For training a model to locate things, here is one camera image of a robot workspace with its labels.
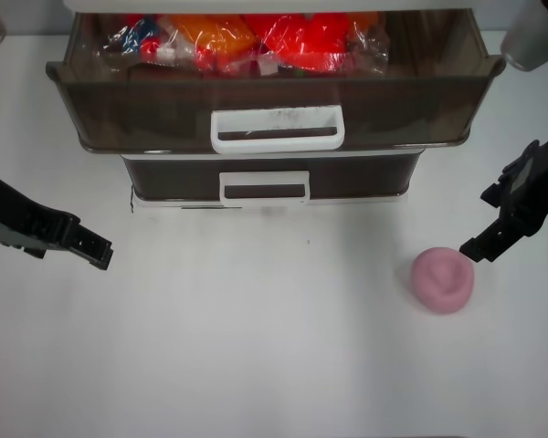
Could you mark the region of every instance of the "white drawer handle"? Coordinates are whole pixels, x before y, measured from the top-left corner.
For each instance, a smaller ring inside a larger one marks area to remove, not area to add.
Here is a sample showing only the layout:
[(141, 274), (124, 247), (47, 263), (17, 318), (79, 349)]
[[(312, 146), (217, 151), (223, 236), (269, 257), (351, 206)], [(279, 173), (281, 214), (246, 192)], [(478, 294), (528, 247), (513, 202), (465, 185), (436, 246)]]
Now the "white drawer handle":
[[(227, 198), (227, 187), (304, 186), (300, 197)], [(219, 173), (219, 199), (225, 207), (291, 207), (306, 204), (311, 198), (308, 172), (231, 172)]]
[[(257, 133), (266, 135), (244, 138)], [(340, 105), (213, 111), (211, 114), (211, 144), (222, 154), (332, 151), (341, 147), (344, 140)]]

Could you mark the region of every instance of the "white table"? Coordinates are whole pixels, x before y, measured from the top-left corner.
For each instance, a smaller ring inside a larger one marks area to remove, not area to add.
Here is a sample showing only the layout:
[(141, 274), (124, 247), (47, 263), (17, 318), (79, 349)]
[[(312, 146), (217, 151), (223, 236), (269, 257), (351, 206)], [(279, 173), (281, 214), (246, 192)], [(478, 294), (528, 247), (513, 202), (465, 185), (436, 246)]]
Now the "white table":
[(403, 202), (131, 214), (121, 160), (80, 148), (44, 73), (65, 45), (0, 46), (0, 178), (115, 254), (101, 272), (0, 246), (0, 438), (548, 437), (548, 220), (477, 265), (457, 315), (403, 281), (496, 218), (481, 192), (548, 140), (548, 65), (508, 68)]

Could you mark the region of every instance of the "brown translucent drawer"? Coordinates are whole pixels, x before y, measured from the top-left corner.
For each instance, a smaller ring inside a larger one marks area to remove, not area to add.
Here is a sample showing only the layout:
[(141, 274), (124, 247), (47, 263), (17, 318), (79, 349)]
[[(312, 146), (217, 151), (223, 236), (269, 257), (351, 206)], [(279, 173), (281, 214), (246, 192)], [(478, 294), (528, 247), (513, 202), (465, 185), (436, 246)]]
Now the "brown translucent drawer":
[(462, 143), (505, 66), (489, 56), (470, 10), (389, 12), (384, 75), (205, 78), (139, 65), (110, 73), (101, 16), (76, 14), (63, 62), (47, 65), (83, 147), (111, 153), (215, 153), (215, 110), (341, 105), (339, 151)]
[[(308, 171), (312, 200), (397, 196), (408, 190), (420, 152), (339, 158), (139, 160), (124, 158), (145, 201), (219, 201), (219, 174)], [(280, 188), (272, 196), (281, 196)]]

